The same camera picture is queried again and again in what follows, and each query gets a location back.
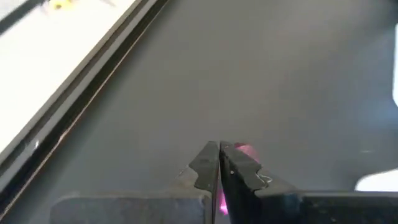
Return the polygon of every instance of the gray table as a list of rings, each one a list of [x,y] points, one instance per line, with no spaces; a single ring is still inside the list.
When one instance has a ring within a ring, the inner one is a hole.
[[[303,189],[396,168],[397,22],[390,0],[171,0],[5,223],[47,223],[70,192],[161,189],[208,140],[250,142]]]

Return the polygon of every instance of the yellow object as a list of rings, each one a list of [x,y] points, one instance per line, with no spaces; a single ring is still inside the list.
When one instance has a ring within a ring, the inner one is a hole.
[[[71,0],[50,0],[50,5],[53,9],[63,9],[72,6]]]

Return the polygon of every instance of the gray surface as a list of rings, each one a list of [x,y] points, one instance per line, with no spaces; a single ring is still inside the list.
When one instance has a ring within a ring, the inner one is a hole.
[[[398,166],[388,0],[173,0],[5,223],[70,192],[151,190],[208,140],[305,189]]]

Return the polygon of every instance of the pink light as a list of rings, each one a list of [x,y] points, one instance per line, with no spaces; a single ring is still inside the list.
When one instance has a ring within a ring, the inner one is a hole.
[[[246,155],[250,156],[252,159],[254,159],[255,161],[258,162],[257,153],[256,153],[256,151],[254,150],[254,148],[251,145],[248,145],[248,144],[247,145],[240,145],[236,149],[244,152]],[[220,211],[224,215],[228,215],[228,209],[227,209],[227,206],[226,206],[224,192],[221,192]]]

